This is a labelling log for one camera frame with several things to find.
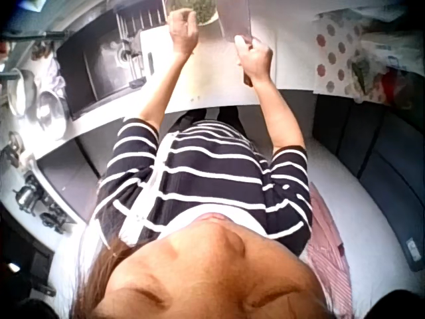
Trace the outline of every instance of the black pants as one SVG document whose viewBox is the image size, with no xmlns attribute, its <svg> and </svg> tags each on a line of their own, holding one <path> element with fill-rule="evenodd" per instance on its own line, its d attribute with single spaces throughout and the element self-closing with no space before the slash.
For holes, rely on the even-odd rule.
<svg viewBox="0 0 425 319">
<path fill-rule="evenodd" d="M 198 110 L 190 110 L 187 111 L 185 114 L 183 114 L 170 128 L 169 133 L 173 133 L 176 131 L 183 131 L 191 126 L 195 122 L 202 121 L 205 119 L 205 116 L 207 115 L 207 109 L 206 108 L 200 108 Z M 244 127 L 242 126 L 242 123 L 239 120 L 239 112 L 238 108 L 235 106 L 223 106 L 220 108 L 220 112 L 217 116 L 217 121 L 223 122 L 225 124 L 228 124 L 232 126 L 235 130 L 237 130 L 239 133 L 241 133 L 243 136 L 246 136 Z"/>
</svg>

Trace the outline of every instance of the light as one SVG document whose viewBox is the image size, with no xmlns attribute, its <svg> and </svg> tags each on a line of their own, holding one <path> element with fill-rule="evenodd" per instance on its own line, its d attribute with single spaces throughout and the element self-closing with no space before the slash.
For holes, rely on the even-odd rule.
<svg viewBox="0 0 425 319">
<path fill-rule="evenodd" d="M 15 265 L 13 263 L 8 264 L 8 266 L 9 266 L 9 269 L 13 272 L 18 272 L 21 269 L 19 266 Z"/>
</svg>

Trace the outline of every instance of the brown hair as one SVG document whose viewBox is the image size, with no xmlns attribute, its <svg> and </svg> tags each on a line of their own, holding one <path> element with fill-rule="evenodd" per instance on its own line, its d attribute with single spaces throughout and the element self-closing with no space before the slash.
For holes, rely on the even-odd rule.
<svg viewBox="0 0 425 319">
<path fill-rule="evenodd" d="M 79 267 L 69 318 L 86 319 L 96 317 L 93 314 L 93 310 L 104 298 L 106 286 L 114 269 L 124 259 L 131 256 L 148 242 L 128 247 L 123 241 L 116 238 L 110 243 L 110 249 L 102 245 L 102 249 L 87 275 Z"/>
</svg>

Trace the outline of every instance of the knife blade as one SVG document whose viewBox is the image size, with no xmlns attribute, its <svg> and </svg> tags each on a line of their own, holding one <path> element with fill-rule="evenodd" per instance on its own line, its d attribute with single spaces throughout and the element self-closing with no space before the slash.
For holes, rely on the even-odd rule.
<svg viewBox="0 0 425 319">
<path fill-rule="evenodd" d="M 223 38 L 234 42 L 235 36 L 240 35 L 246 43 L 252 43 L 249 0 L 217 0 L 217 12 Z M 245 72 L 244 83 L 252 88 L 252 81 Z"/>
</svg>

